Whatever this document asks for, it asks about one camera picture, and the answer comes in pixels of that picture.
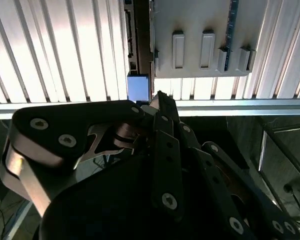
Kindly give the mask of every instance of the rectangular slot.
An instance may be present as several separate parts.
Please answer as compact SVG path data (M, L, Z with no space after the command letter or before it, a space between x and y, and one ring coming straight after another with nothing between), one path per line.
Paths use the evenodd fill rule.
M250 50L248 64L246 66L246 70L248 72L252 72L252 68L254 67L255 59L256 59L257 52L254 50Z
M212 59L214 56L214 48L215 34L212 32L203 32L201 42L201 69L209 69L211 67Z
M218 57L218 71L220 73L225 72L225 64L226 64L227 51L219 48L219 57Z
M182 69L184 66L185 35L174 33L172 36L172 68Z

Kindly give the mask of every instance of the hole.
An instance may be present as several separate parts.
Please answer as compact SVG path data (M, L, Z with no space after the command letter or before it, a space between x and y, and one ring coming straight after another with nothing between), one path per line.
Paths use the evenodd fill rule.
M38 127L43 127L45 124L42 121L37 121L35 125Z
M167 197L165 198L165 200L168 202L169 205L172 205L173 200L172 200L171 197L167 196Z
M218 184L219 183L219 180L218 180L218 178L216 178L215 176L212 178L212 180L216 183L216 184Z
M134 61L130 62L130 70L137 70L137 65Z
M66 143L68 143L68 144L72 143L72 140L69 137L65 137L63 139L63 141L66 142Z
M236 221L233 223L233 225L235 226L236 229L240 228L239 224Z

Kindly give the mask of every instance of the cable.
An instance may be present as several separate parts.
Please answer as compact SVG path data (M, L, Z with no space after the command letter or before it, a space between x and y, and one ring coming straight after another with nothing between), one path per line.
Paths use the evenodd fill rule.
M95 165L97 165L99 168L105 169L102 165L100 165L99 163L97 163L96 160L97 160L97 158L94 158L94 159L93 159L93 163L94 163Z
M91 175L94 174L98 169L105 169L104 166L102 166L102 165L100 165L100 163L96 162L97 159L98 159L98 158L95 157L95 158L93 159L93 161L92 161L95 165L97 165L97 167L95 168L95 170L92 171Z
M20 201L17 201L17 202L14 202L14 203L11 203L10 205L8 205L5 209L3 209L2 211L3 211L3 213L5 214L7 211L9 211L11 208L13 208L15 205L17 205L17 204L19 204L19 203L21 203L22 202L22 200L20 200Z
M3 239L3 234L6 230L6 222L5 222L5 216L4 216L4 213L2 212L2 210L0 209L0 213L2 215L2 221L3 221L3 229L2 229L2 233L1 233L1 239Z
M15 225L16 217L18 216L18 213L19 213L19 211L20 211L20 209L21 209L21 207L22 207L22 204L24 204L24 203L26 202L26 200L24 199L24 200L22 200L22 201L20 201L20 202L22 202L22 203L20 204L20 206L19 206L19 208L17 209L17 211L15 211L15 213L12 214L12 215L10 216L10 218L8 219L8 221L6 221L6 222L8 223L8 222L10 221L10 219L14 216L14 220L13 220L12 226Z

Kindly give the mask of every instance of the robotic hand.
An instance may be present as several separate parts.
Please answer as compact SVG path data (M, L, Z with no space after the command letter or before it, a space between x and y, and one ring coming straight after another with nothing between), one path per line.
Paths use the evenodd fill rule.
M130 150L82 181L78 163ZM0 171L33 202L39 239L299 240L293 220L213 142L202 146L162 92L18 110Z

